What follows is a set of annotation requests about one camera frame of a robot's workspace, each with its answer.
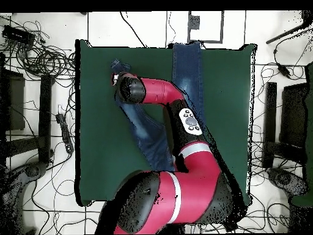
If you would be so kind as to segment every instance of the denim leg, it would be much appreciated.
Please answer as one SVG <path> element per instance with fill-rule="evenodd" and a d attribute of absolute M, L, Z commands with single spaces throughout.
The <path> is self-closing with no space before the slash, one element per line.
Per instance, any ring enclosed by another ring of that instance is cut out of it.
<path fill-rule="evenodd" d="M 115 60 L 114 73 L 129 72 L 130 66 Z M 200 43 L 174 45 L 173 83 L 183 91 L 187 104 L 197 119 L 204 123 L 202 60 Z M 140 104 L 127 104 L 115 96 L 116 104 L 128 118 L 130 131 L 137 146 L 155 171 L 174 171 L 163 124 L 148 116 Z"/>
<path fill-rule="evenodd" d="M 205 124 L 200 42 L 174 45 L 173 83 L 183 91 L 197 119 Z"/>
<path fill-rule="evenodd" d="M 114 73 L 129 72 L 130 65 L 114 60 L 111 64 Z M 131 135 L 138 148 L 154 171 L 173 171 L 172 155 L 168 148 L 168 140 L 164 124 L 152 119 L 140 104 L 123 103 L 115 95 L 115 103 L 128 118 Z"/>

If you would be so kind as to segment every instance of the floor tile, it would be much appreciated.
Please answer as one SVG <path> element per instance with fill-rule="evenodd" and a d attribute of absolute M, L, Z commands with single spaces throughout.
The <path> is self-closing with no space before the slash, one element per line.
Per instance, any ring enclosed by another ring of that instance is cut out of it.
<path fill-rule="evenodd" d="M 97 228 L 96 223 L 99 221 L 99 213 L 87 213 L 86 234 L 95 234 Z"/>
<path fill-rule="evenodd" d="M 50 217 L 46 212 L 23 212 L 25 227 L 31 228 L 36 226 L 36 234 L 39 234 L 40 230 L 47 221 L 47 224 L 43 227 L 41 234 L 44 235 L 82 235 L 84 234 L 85 214 L 83 213 L 64 213 L 49 212 Z"/>
<path fill-rule="evenodd" d="M 166 12 L 122 12 L 144 45 L 164 47 Z M 101 47 L 143 47 L 119 12 L 89 13 L 89 42 Z"/>

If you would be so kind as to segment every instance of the wire bundle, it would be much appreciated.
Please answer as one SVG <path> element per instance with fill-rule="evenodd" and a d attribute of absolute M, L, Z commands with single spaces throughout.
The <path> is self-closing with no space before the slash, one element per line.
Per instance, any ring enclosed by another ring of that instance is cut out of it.
<path fill-rule="evenodd" d="M 11 21 L 10 19 L 8 19 L 6 17 L 0 17 L 0 18 L 3 18 L 7 21 L 10 21 L 10 24 L 13 23 L 14 25 L 16 25 L 15 28 L 17 28 L 17 29 L 22 29 L 24 31 L 30 32 L 30 33 L 35 35 L 35 41 L 34 41 L 34 45 L 32 47 L 25 46 L 25 45 L 22 45 L 20 43 L 10 41 L 8 39 L 6 39 L 6 41 L 3 44 L 0 44 L 0 52 L 3 52 L 3 53 L 9 52 L 9 58 L 5 61 L 6 65 L 9 65 L 10 69 L 11 69 L 11 67 L 16 68 L 16 70 L 19 73 L 20 73 L 20 70 L 24 70 L 25 74 L 28 76 L 26 81 L 40 81 L 40 79 L 36 79 L 36 77 L 40 77 L 41 75 L 44 75 L 47 73 L 50 75 L 53 75 L 55 78 L 55 82 L 58 85 L 62 86 L 63 88 L 68 88 L 67 106 L 65 109 L 63 109 L 61 106 L 61 109 L 64 111 L 65 118 L 67 117 L 67 115 L 70 114 L 70 118 L 72 119 L 72 121 L 75 121 L 75 117 L 73 116 L 73 114 L 75 113 L 75 89 L 74 89 L 75 52 L 73 52 L 72 54 L 67 56 L 65 53 L 66 50 L 62 50 L 62 49 L 60 49 L 58 47 L 54 47 L 54 46 L 45 46 L 45 42 L 46 42 L 45 39 L 49 39 L 49 36 L 47 34 L 45 34 L 44 32 L 42 32 L 41 25 L 38 21 L 36 21 L 35 23 L 27 21 L 27 22 L 23 23 L 23 25 L 20 25 L 14 21 Z M 34 25 L 35 29 L 34 30 L 29 29 L 28 27 L 26 27 L 26 24 Z M 19 64 L 18 67 L 11 64 L 12 58 L 15 58 L 18 61 L 18 64 Z M 62 80 L 70 80 L 70 84 L 63 85 L 60 83 L 60 81 L 62 81 Z M 36 107 L 35 102 L 33 100 L 25 102 L 25 103 L 31 103 L 31 102 L 34 104 L 34 109 L 30 109 L 30 108 L 24 108 L 24 109 L 39 111 L 39 109 Z M 28 123 L 28 126 L 32 132 L 31 136 L 36 138 L 37 136 L 35 135 L 34 131 L 32 130 L 31 125 L 29 124 L 28 120 L 25 117 L 24 117 L 24 119 Z M 73 123 L 72 126 L 70 127 L 70 136 L 71 136 L 73 142 L 74 142 L 74 137 L 75 137 L 75 131 L 73 130 L 74 125 L 75 125 L 75 123 Z M 54 148 L 54 155 L 55 155 L 55 151 L 56 151 L 57 146 L 61 143 L 63 143 L 63 142 L 58 143 L 56 145 L 56 147 Z M 47 171 L 51 170 L 51 180 L 45 186 L 47 186 L 50 182 L 53 183 L 53 178 L 60 172 L 60 170 L 64 166 L 65 162 L 67 162 L 71 157 L 72 156 L 69 155 L 63 162 L 60 162 L 57 164 L 54 164 L 54 157 L 53 157 L 52 166 L 47 168 Z M 18 168 L 14 169 L 14 170 L 10 170 L 10 171 L 8 169 L 6 169 L 5 175 L 7 176 L 7 179 L 9 179 L 9 181 L 7 181 L 6 182 L 7 184 L 5 185 L 7 187 L 6 189 L 12 188 L 10 183 L 12 183 L 13 180 L 16 178 L 16 176 L 18 176 L 17 169 L 20 170 L 21 167 L 23 167 L 25 165 L 19 166 Z M 61 165 L 61 167 L 58 169 L 57 173 L 52 177 L 53 169 L 59 165 Z M 57 190 L 66 181 L 72 181 L 72 180 L 63 181 L 57 188 L 53 184 L 53 187 L 54 187 L 56 193 L 59 193 L 61 195 L 61 193 L 58 192 Z M 37 188 L 37 181 L 35 182 L 35 189 L 32 192 L 32 196 L 28 201 L 32 200 L 32 202 L 35 204 L 36 207 L 38 207 L 43 212 L 46 212 L 48 215 L 48 218 L 47 218 L 45 224 L 42 226 L 42 228 L 39 232 L 39 234 L 41 234 L 43 231 L 43 228 L 46 226 L 46 224 L 48 223 L 48 220 L 50 219 L 50 213 L 47 210 L 45 210 L 44 208 L 40 207 L 34 201 L 34 196 L 42 190 L 42 189 L 40 189 L 39 191 L 37 191 L 35 193 L 36 188 Z M 59 213 L 54 212 L 54 218 L 53 218 L 54 225 L 53 226 L 56 226 L 58 216 L 59 216 Z M 62 228 L 63 228 L 63 226 L 58 231 L 56 231 L 56 233 L 60 234 L 60 231 Z"/>

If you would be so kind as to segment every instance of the black device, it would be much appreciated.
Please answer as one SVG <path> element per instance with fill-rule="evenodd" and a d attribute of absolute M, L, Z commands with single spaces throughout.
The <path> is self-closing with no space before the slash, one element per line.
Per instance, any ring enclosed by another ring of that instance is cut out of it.
<path fill-rule="evenodd" d="M 4 81 L 9 86 L 10 105 L 17 111 L 9 109 L 10 121 L 7 130 L 23 130 L 24 121 L 24 88 L 25 79 L 23 74 L 4 69 Z"/>
<path fill-rule="evenodd" d="M 309 91 L 306 83 L 284 87 L 282 92 L 281 132 L 279 141 L 304 147 L 306 109 L 303 100 Z"/>
<path fill-rule="evenodd" d="M 304 195 L 307 192 L 307 184 L 297 175 L 281 168 L 269 168 L 267 170 L 270 182 L 285 191 L 288 197 Z"/>
<path fill-rule="evenodd" d="M 68 131 L 68 126 L 65 121 L 65 117 L 63 114 L 56 115 L 56 122 L 60 125 L 62 131 L 62 140 L 65 144 L 65 149 L 68 154 L 72 154 L 74 152 L 74 146 L 70 137 L 70 132 Z"/>
<path fill-rule="evenodd" d="M 32 47 L 35 41 L 35 35 L 30 32 L 13 28 L 9 25 L 4 26 L 2 36 L 14 42 L 22 43 L 28 47 Z"/>
<path fill-rule="evenodd" d="M 304 92 L 295 94 L 296 89 Z M 278 155 L 304 165 L 307 155 L 304 150 L 304 107 L 301 97 L 308 89 L 308 84 L 285 87 L 283 92 L 282 124 L 279 142 L 275 142 L 277 83 L 268 82 L 265 85 L 265 111 L 263 130 L 262 168 L 273 167 L 274 156 Z"/>

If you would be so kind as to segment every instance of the black frame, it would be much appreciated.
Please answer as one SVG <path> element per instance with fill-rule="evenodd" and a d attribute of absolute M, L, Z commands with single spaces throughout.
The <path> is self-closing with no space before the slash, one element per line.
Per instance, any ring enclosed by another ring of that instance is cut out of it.
<path fill-rule="evenodd" d="M 191 20 L 191 17 L 192 17 L 191 11 L 188 11 L 188 35 L 187 35 L 187 42 L 188 43 L 196 41 L 196 40 L 190 39 L 190 30 L 191 30 L 190 20 Z M 221 30 L 219 32 L 219 40 L 201 40 L 201 42 L 223 44 L 223 37 L 224 37 L 224 11 L 221 11 Z"/>

